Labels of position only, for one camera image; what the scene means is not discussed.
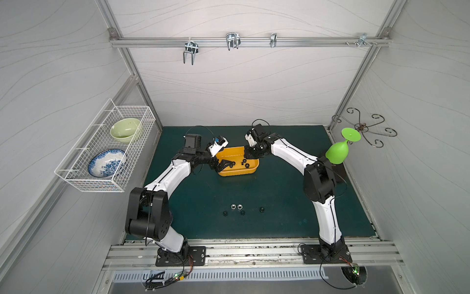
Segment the yellow plastic storage box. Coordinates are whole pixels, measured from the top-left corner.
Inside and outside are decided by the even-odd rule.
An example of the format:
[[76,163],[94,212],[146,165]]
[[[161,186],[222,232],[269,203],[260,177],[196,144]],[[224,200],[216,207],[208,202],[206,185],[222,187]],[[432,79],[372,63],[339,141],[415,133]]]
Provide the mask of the yellow plastic storage box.
[[[217,153],[218,160],[226,159],[234,161],[236,163],[233,169],[227,167],[224,171],[218,173],[220,176],[238,176],[253,174],[259,167],[259,159],[247,159],[244,154],[244,147],[231,147],[225,148],[223,151]],[[245,164],[242,164],[242,160],[247,159],[250,167],[245,168]]]

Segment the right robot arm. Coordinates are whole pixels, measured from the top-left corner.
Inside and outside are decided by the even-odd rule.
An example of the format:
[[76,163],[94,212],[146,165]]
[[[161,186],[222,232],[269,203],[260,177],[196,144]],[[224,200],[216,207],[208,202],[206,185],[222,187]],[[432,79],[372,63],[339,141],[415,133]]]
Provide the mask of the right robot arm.
[[261,124],[252,126],[245,139],[245,158],[259,159],[271,154],[303,175],[304,194],[313,203],[318,219],[321,255],[324,259],[336,256],[345,248],[345,241],[336,215],[337,182],[329,160],[302,151],[277,133],[266,132]]

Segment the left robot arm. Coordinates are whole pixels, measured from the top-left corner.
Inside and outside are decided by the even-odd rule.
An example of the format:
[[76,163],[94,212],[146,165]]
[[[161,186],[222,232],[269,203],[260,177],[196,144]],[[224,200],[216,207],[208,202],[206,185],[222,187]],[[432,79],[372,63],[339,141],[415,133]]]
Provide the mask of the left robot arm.
[[184,146],[172,157],[170,165],[145,187],[136,187],[129,194],[124,230],[127,234],[153,241],[162,250],[185,259],[189,255],[187,238],[172,228],[169,199],[176,188],[199,165],[221,172],[233,165],[219,160],[217,154],[228,145],[225,137],[218,136],[201,149],[201,136],[188,134]]

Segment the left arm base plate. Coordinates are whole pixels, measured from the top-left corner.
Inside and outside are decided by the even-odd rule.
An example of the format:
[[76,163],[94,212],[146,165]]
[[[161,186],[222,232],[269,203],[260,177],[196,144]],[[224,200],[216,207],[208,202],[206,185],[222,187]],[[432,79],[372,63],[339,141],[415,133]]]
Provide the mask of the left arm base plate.
[[157,251],[156,267],[202,267],[206,263],[205,246],[184,246],[182,252],[174,253],[159,248]]

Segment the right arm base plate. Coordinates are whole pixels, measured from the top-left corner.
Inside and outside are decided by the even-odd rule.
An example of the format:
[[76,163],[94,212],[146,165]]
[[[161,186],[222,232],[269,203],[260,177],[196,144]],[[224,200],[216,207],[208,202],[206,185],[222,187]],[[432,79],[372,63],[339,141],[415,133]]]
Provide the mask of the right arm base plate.
[[297,246],[297,252],[302,257],[303,264],[352,264],[350,250],[346,245],[330,248],[326,245],[307,245],[301,243]]

